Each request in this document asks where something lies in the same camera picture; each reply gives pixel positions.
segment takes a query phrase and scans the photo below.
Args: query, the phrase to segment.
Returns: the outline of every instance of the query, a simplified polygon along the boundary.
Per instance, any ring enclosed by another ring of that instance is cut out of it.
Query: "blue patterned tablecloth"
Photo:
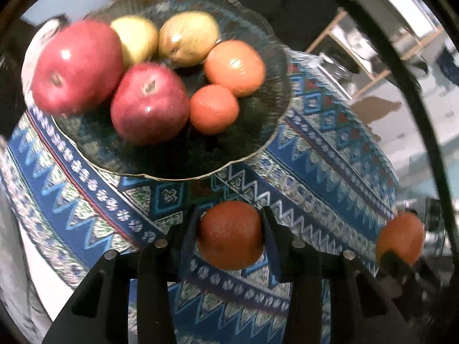
[[[270,205],[279,222],[316,249],[335,254],[353,249],[374,272],[375,239],[393,216],[396,178],[317,69],[293,56],[290,73],[292,106],[275,140],[249,161],[200,181],[157,182],[97,170],[51,118],[31,107],[11,137],[2,175],[13,209],[43,259],[75,288],[106,250],[146,246],[180,222],[191,204],[211,208],[243,200],[258,208]],[[132,282],[134,334],[135,287]],[[182,343],[280,343],[290,285],[276,281],[265,255],[250,268],[225,272],[196,254],[186,281],[169,284],[169,299]],[[323,302],[326,343],[326,284]]]

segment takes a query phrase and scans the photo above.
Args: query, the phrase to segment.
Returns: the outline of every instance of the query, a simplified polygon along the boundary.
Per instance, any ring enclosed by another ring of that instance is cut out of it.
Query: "zigzag pattern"
[[[248,171],[246,170],[244,164],[234,164],[230,167],[222,170],[215,174],[215,177],[219,179],[221,182],[224,183],[229,189],[231,189],[235,194],[236,197],[242,196],[244,200],[248,201],[249,203],[253,203],[258,208],[261,208],[265,205],[269,205],[279,223],[290,227],[293,233],[296,233],[298,236],[302,236],[305,242],[308,242],[310,245],[315,247],[317,250],[322,252],[330,252],[339,254],[343,247],[341,245],[337,246],[335,239],[330,239],[329,234],[323,234],[323,230],[317,228],[314,229],[313,224],[308,224],[305,226],[304,216],[301,215],[298,218],[294,215],[293,208],[288,208],[284,210],[284,202],[282,199],[275,200],[274,202],[271,200],[271,193],[268,190],[259,190],[259,185],[263,184],[262,182],[257,181],[256,179],[248,180],[246,183],[246,175]],[[333,224],[328,219],[323,220],[321,223],[322,226],[329,227],[329,231],[333,234],[337,234],[338,236],[343,235],[339,232],[340,230],[348,229],[347,233],[352,234],[352,229],[336,217],[336,221],[339,223]],[[373,246],[370,243],[366,248],[362,245],[356,244],[357,236],[353,236],[352,239],[347,239],[345,243],[348,243],[350,247],[357,250],[357,253],[367,257],[369,260],[374,259],[374,250]],[[370,270],[376,270],[376,266],[369,261],[365,261],[364,263]]]
[[[318,185],[317,189],[320,189],[320,187],[323,186],[323,182],[326,180],[325,191],[322,191],[322,193],[331,198],[336,195],[338,207],[343,205],[343,200],[346,198],[347,212],[353,210],[349,216],[354,218],[359,218],[361,216],[362,221],[368,225],[368,229],[374,231],[375,226],[378,226],[380,222],[379,219],[381,216],[370,209],[364,200],[343,179],[343,176],[338,174],[327,162],[325,162],[304,139],[288,125],[284,125],[280,128],[276,139],[282,143],[275,144],[277,149],[274,149],[273,144],[276,142],[275,140],[268,149],[274,156],[279,155],[279,153],[288,154],[289,158],[284,157],[284,159],[282,159],[286,162],[286,165],[289,166],[291,170],[297,171],[296,173],[301,176],[301,180],[309,185],[315,179]],[[290,159],[290,155],[297,156],[297,158]],[[301,165],[304,165],[304,172],[301,169]]]
[[[297,60],[294,60],[291,70],[291,82],[296,96],[287,120],[307,120],[375,194],[391,204],[395,199],[396,179],[390,162],[369,137],[369,132],[336,94],[324,85],[320,77],[309,73]]]
[[[340,189],[335,193],[337,200],[330,198],[334,205],[330,204],[329,206],[322,202],[300,180],[286,172],[283,166],[277,163],[271,154],[263,152],[249,164],[260,177],[263,177],[270,185],[282,192],[284,196],[288,197],[306,212],[312,212],[316,220],[322,222],[324,226],[330,227],[331,225],[333,227],[333,223],[339,217],[334,211],[336,207],[340,206],[341,211],[345,211],[345,214],[347,214],[347,220],[350,223],[355,223],[359,231],[363,231],[369,239],[376,237],[374,212],[368,206],[364,205],[362,198],[353,190],[345,191],[341,187],[342,184],[340,184]],[[331,180],[339,181],[338,178],[331,178]],[[344,196],[347,197],[346,208],[343,206],[345,204],[343,202]]]
[[[193,332],[199,332],[200,327],[217,327],[219,331],[234,333],[236,337],[248,337],[251,342],[260,340],[260,343],[280,342],[283,337],[285,317],[227,303],[186,282],[171,286],[169,299],[174,307],[175,324],[179,331],[186,322],[184,316],[188,316]]]
[[[94,255],[92,257],[94,262],[108,249],[118,249],[120,252],[127,252],[132,247],[132,244],[121,240],[120,238],[122,237],[119,235],[115,235],[115,229],[102,218],[92,216],[87,219],[78,219],[75,216],[75,210],[78,206],[85,206],[88,209],[91,206],[75,191],[65,173],[56,164],[54,159],[49,156],[37,133],[31,128],[26,115],[21,118],[21,122],[15,129],[11,143],[14,143],[19,138],[18,150],[26,154],[25,165],[31,167],[34,178],[44,178],[40,191],[41,195],[43,198],[54,199],[51,208],[52,213],[63,216],[68,213],[65,225],[66,231],[73,232],[78,230],[85,232],[84,237],[81,237],[84,239],[83,248],[88,251],[95,251],[91,253]],[[54,222],[60,221],[53,217],[50,216],[49,218],[52,226]],[[109,233],[106,236],[98,236],[100,234],[98,230],[101,227],[109,228]]]

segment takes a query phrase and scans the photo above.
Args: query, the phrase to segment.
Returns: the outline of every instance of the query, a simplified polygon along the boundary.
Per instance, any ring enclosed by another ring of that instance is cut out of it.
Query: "red apple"
[[[118,134],[136,145],[171,140],[190,117],[190,100],[180,77],[158,63],[135,64],[112,101]]]
[[[50,115],[95,108],[113,94],[123,74],[122,45],[109,25],[74,23],[57,33],[38,59],[35,103]]]

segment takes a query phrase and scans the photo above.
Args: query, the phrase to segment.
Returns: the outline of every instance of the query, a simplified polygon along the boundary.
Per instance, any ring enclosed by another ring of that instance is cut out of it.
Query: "wooden shelf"
[[[385,79],[391,71],[389,69],[386,69],[382,72],[380,72],[377,75],[373,74],[372,68],[368,68],[368,64],[366,63],[367,61],[360,59],[357,54],[355,54],[348,45],[346,45],[345,42],[337,38],[333,34],[333,30],[339,26],[339,23],[341,20],[343,20],[347,16],[347,12],[345,10],[340,10],[338,14],[334,17],[334,19],[330,22],[330,24],[325,27],[325,29],[320,33],[319,36],[314,40],[314,42],[309,46],[309,48],[306,50],[307,53],[313,52],[317,48],[317,46],[324,40],[326,36],[330,36],[343,50],[346,51],[348,55],[351,56],[351,58],[359,65],[363,73],[365,73],[366,76],[370,79],[370,81],[364,85],[362,88],[358,89],[357,92],[355,92],[351,97],[353,100],[359,98],[364,92],[369,90],[372,86],[377,84],[379,81]],[[418,54],[421,50],[423,50],[428,44],[430,44],[436,37],[438,37],[440,34],[444,32],[444,29],[442,26],[437,26],[436,30],[429,33],[422,39],[418,39],[414,37],[412,34],[409,32],[404,33],[401,35],[397,40],[395,40],[392,44],[397,45],[400,43],[402,40],[407,39],[408,37],[413,37],[416,45],[412,48],[410,48],[407,52],[405,52],[402,56],[401,59],[403,61],[408,61],[412,57],[414,57],[416,54]]]
[[[325,36],[344,18],[347,16],[347,11],[341,10],[336,17],[330,22],[330,24],[325,27],[322,33],[317,36],[317,38],[313,41],[313,43],[306,49],[306,53],[311,53],[317,45],[324,39]]]
[[[407,61],[418,54],[422,49],[424,49],[427,45],[429,45],[435,38],[441,35],[444,32],[444,28],[442,26],[437,26],[437,30],[428,34],[424,38],[418,41],[418,44],[413,47],[412,49],[408,50],[403,56],[402,60]],[[359,98],[365,91],[370,89],[372,86],[376,85],[379,81],[385,79],[387,75],[391,73],[390,70],[384,70],[380,74],[378,74],[373,81],[370,81],[364,87],[360,88],[357,92],[354,93],[352,99],[355,100]]]

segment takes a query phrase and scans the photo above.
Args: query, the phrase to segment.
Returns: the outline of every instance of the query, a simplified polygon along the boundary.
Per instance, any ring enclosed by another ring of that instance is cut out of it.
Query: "shelf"
[[[435,25],[417,0],[387,0],[398,11],[417,38],[423,38],[435,30]]]
[[[368,77],[372,80],[373,70],[371,67],[371,62],[359,57],[357,54],[354,53],[354,51],[351,49],[351,47],[347,43],[346,34],[343,31],[343,29],[340,26],[335,26],[335,28],[329,32],[329,36],[333,40],[335,40],[338,43],[338,45],[340,45],[344,50],[346,50],[347,54],[349,54],[352,58],[354,58],[360,63],[362,69],[366,72]]]
[[[438,26],[437,30],[431,32],[421,40],[419,40],[418,45],[413,47],[412,49],[408,50],[403,56],[402,60],[407,61],[418,54],[422,49],[424,49],[427,45],[429,45],[437,36],[441,35],[444,32],[444,28],[442,26]],[[354,95],[353,100],[358,99],[365,91],[370,89],[372,86],[376,85],[379,81],[385,79],[387,75],[391,73],[390,70],[384,70],[380,74],[378,74],[373,81],[370,81],[367,85],[359,89]]]
[[[347,16],[347,11],[341,10],[336,15],[336,17],[330,22],[330,24],[327,27],[325,27],[322,33],[319,36],[317,36],[317,38],[313,41],[309,48],[306,49],[306,53],[311,53],[318,45],[318,43],[321,42],[323,38],[327,36],[328,33],[333,29],[333,27],[336,26],[345,16]]]

